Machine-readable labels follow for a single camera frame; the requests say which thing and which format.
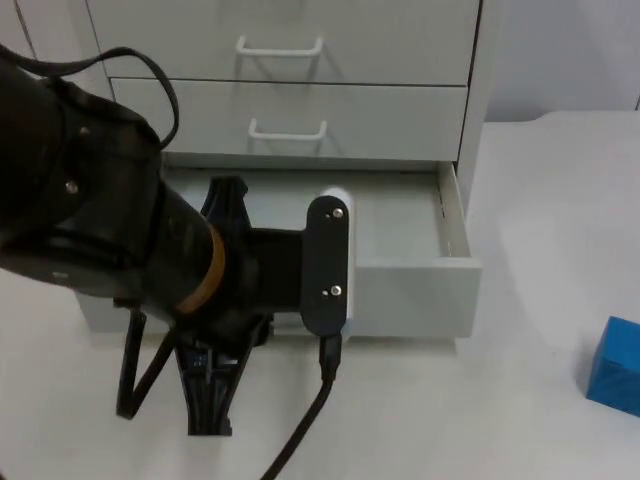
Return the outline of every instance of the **drawer handle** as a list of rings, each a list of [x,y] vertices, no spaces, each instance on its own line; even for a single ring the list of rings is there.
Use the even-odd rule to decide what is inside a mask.
[[[247,37],[242,35],[236,44],[238,55],[245,57],[313,58],[320,55],[324,41],[318,37],[316,44],[309,50],[278,50],[269,48],[248,48]]]
[[[258,121],[253,118],[249,124],[249,137],[254,140],[288,140],[293,142],[319,142],[327,136],[327,122],[320,123],[318,133],[298,134],[298,133],[262,133],[258,132]]]

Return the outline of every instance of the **white table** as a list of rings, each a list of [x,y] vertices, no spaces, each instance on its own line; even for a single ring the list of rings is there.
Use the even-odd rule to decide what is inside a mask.
[[[640,420],[581,391],[611,314],[640,321],[640,116],[486,126],[469,233],[474,336],[352,341],[283,480],[636,479]],[[0,275],[0,468],[19,479],[257,479],[318,386],[315,348],[255,352],[234,436],[188,438],[175,365],[115,417],[120,336],[70,292]],[[148,358],[152,351],[145,352]]]

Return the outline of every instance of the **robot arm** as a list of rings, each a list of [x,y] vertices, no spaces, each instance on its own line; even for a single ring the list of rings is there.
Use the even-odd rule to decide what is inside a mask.
[[[175,116],[167,138],[60,78],[123,55],[143,60],[165,88]],[[321,339],[323,388],[263,477],[274,478],[326,401],[340,361],[349,209],[320,196],[305,230],[254,229],[247,187],[226,177],[212,179],[201,212],[194,210],[161,176],[161,151],[178,119],[169,80],[131,49],[53,64],[0,45],[0,268],[128,308],[118,414],[135,415],[175,352],[194,435],[230,435],[227,412],[251,349],[266,340],[274,313],[300,312]],[[345,294],[327,295],[332,285]],[[143,311],[170,330],[135,387]]]

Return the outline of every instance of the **white drawer unit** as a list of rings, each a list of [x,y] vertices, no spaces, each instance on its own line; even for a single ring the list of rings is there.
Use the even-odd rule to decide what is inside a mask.
[[[210,175],[242,175],[254,227],[303,229],[307,207],[328,185],[354,198],[355,319],[358,336],[456,337],[471,329],[480,263],[470,257],[464,216],[451,164],[434,173],[209,171],[171,174],[170,185],[200,208]],[[85,312],[102,309],[83,301]],[[98,328],[122,325],[119,313]],[[276,319],[281,332],[302,333],[299,317]]]
[[[41,60],[74,42],[85,57],[123,45],[166,71],[181,110],[167,180],[194,207],[211,175],[237,174],[253,225],[301,229],[325,187],[352,193],[349,334],[471,334],[481,266],[463,211],[501,0],[48,0],[69,25],[41,0],[17,1]],[[85,87],[168,131],[167,99],[142,65],[91,75]],[[79,301],[93,330],[125,327],[110,301]],[[277,334],[304,333],[295,315],[276,320]]]
[[[466,85],[478,0],[89,0],[100,48],[170,78]],[[135,61],[114,77],[148,77]]]
[[[466,88],[174,81],[170,152],[455,161]],[[116,100],[162,136],[173,121],[154,80],[113,80]]]

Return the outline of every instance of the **blue cube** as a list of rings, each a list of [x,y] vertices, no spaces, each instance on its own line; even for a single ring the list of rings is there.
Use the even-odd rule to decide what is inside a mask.
[[[587,398],[640,417],[640,325],[609,318],[593,359]]]

